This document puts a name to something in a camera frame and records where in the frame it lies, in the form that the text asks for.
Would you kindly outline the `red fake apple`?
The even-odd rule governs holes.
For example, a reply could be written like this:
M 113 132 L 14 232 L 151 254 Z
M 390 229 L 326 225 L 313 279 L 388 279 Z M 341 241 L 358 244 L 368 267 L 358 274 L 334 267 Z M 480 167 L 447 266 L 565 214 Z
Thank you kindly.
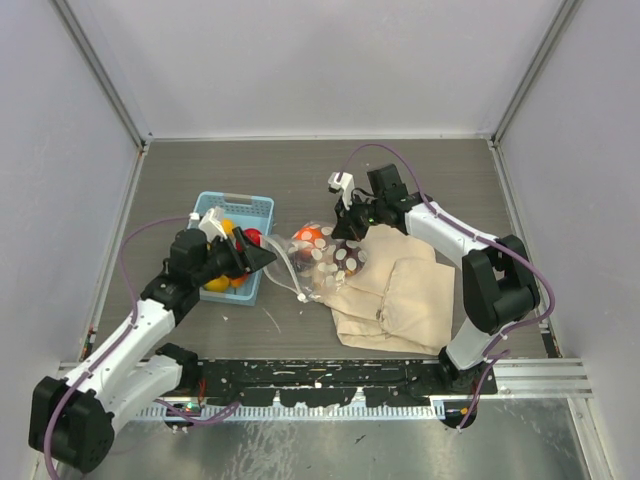
M 256 228 L 247 228 L 243 230 L 246 237 L 256 246 L 261 245 L 262 233 Z

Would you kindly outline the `dark purple fake plum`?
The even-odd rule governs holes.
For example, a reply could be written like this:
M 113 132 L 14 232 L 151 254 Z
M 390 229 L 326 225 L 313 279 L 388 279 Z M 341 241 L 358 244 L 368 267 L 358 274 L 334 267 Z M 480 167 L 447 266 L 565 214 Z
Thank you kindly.
M 352 276 L 362 270 L 367 262 L 367 254 L 359 242 L 344 240 L 337 244 L 333 260 L 340 271 Z

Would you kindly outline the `orange fake fruit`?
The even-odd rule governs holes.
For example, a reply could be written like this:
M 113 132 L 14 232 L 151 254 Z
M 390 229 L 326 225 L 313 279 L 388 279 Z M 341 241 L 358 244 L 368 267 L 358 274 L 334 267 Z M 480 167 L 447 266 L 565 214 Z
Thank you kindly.
M 323 249 L 326 246 L 325 235 L 319 224 L 302 227 L 294 234 L 293 241 L 300 250 Z

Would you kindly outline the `yellow fake lemon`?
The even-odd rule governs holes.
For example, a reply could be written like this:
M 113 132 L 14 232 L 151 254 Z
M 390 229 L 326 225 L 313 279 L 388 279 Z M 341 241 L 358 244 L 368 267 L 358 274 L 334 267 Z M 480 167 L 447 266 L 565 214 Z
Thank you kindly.
M 222 275 L 216 279 L 213 279 L 207 282 L 203 286 L 203 289 L 209 292 L 224 293 L 229 289 L 229 287 L 230 287 L 230 279 L 227 276 Z

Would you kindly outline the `clear polka dot zip bag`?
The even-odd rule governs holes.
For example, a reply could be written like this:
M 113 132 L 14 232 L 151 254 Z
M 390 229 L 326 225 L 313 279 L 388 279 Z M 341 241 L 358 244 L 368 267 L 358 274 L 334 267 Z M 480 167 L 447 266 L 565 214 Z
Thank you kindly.
M 309 222 L 303 227 L 312 224 L 319 224 L 325 235 L 326 246 L 323 249 L 300 250 L 294 244 L 294 235 L 289 238 L 263 235 L 261 240 L 261 246 L 276 255 L 276 261 L 264 269 L 266 277 L 275 285 L 293 292 L 302 303 L 321 302 L 354 276 L 340 271 L 333 260 L 337 244 L 344 240 L 333 239 L 333 227 L 326 223 Z

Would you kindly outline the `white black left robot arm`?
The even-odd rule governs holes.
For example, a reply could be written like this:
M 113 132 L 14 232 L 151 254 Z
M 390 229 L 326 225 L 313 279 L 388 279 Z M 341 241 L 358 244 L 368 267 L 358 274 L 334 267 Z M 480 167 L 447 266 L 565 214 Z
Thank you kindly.
M 109 338 L 65 377 L 46 376 L 35 386 L 28 444 L 42 453 L 49 477 L 57 478 L 59 464 L 93 471 L 143 407 L 169 391 L 194 393 L 196 354 L 169 344 L 146 368 L 138 362 L 194 308 L 206 283 L 253 274 L 276 258 L 240 228 L 231 237 L 179 231 L 161 272 L 133 297 L 131 312 Z

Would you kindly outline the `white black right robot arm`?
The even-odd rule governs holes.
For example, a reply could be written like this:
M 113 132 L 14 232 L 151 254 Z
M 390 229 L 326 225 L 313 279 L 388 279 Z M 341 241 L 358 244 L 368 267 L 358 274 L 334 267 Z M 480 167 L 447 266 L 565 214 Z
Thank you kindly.
M 330 192 L 339 195 L 335 239 L 360 241 L 375 225 L 387 225 L 424 241 L 462 273 L 466 319 L 438 354 L 438 379 L 459 394 L 478 375 L 500 334 L 536 309 L 540 292 L 523 242 L 477 230 L 447 214 L 422 191 L 409 192 L 395 165 L 368 171 L 370 193 L 356 188 L 352 175 L 334 172 Z

